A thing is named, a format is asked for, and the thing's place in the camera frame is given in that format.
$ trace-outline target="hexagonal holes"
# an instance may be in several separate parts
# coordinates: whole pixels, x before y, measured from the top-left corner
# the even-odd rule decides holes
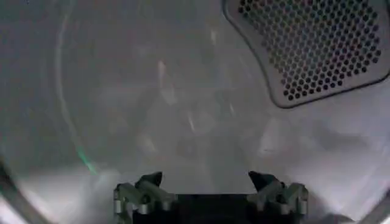
[[[326,93],[366,73],[378,50],[378,13],[367,0],[240,0],[290,101]]]

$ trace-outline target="perforated vent panel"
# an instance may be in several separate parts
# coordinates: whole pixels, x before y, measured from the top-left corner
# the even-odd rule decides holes
[[[280,107],[383,80],[390,70],[388,5],[381,0],[227,0]]]

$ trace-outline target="dark vent grille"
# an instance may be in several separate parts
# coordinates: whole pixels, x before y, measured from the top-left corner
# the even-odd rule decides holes
[[[383,56],[379,13],[368,0],[237,2],[236,13],[260,35],[262,60],[278,73],[279,94],[288,102],[340,92]]]

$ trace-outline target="black plastic part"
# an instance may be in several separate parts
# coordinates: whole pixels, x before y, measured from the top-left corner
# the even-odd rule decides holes
[[[270,174],[261,174],[255,171],[250,171],[248,175],[250,180],[252,180],[252,183],[255,185],[257,191],[262,190],[262,188],[266,187],[274,181],[278,181],[275,176]]]
[[[170,212],[161,210],[148,215],[133,213],[134,224],[295,224],[301,216],[258,212],[246,195],[178,195],[179,203]]]
[[[152,173],[149,175],[143,175],[140,178],[140,180],[138,180],[135,183],[135,187],[138,188],[140,186],[140,183],[142,183],[143,181],[151,182],[152,184],[159,187],[162,180],[163,180],[163,173],[162,172],[155,172],[155,173]]]

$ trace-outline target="metal surface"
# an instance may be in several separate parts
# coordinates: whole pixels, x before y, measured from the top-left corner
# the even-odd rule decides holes
[[[294,107],[390,74],[386,0],[227,0],[280,107]]]
[[[110,223],[113,188],[156,170],[178,194],[303,183],[312,219],[389,187],[390,80],[283,110],[220,1],[45,4],[0,20],[1,154],[53,222]]]

